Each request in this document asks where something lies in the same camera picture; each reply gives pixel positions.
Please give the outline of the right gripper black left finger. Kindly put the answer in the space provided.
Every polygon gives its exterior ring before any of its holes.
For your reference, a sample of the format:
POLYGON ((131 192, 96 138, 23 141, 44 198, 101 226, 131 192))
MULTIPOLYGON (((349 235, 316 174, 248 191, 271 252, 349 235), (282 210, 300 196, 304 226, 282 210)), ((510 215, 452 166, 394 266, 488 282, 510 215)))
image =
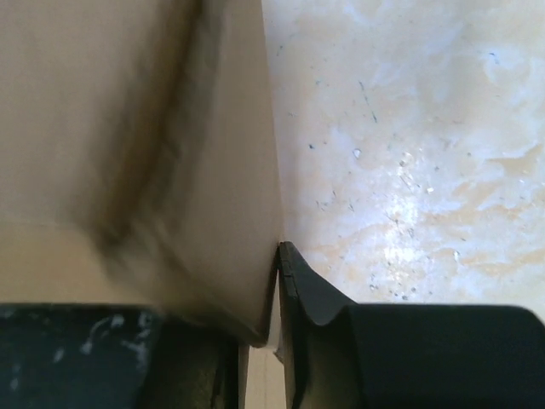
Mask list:
POLYGON ((241 408, 248 349, 141 308, 4 304, 1 405, 241 408))

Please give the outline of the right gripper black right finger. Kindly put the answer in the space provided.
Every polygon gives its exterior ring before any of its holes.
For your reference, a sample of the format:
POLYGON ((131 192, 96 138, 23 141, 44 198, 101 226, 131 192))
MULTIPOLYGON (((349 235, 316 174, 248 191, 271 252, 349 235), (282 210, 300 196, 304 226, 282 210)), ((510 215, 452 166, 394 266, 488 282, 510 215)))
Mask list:
POLYGON ((541 408, 544 325, 506 305, 357 303, 277 252, 289 408, 541 408))

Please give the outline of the cardboard box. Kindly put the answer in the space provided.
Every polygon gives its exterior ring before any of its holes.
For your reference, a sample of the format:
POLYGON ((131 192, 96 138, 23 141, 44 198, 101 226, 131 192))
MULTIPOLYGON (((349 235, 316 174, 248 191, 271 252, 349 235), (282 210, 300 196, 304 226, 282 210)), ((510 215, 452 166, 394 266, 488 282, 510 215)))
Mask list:
POLYGON ((1 307, 267 343, 282 235, 259 1, 1 4, 1 307))

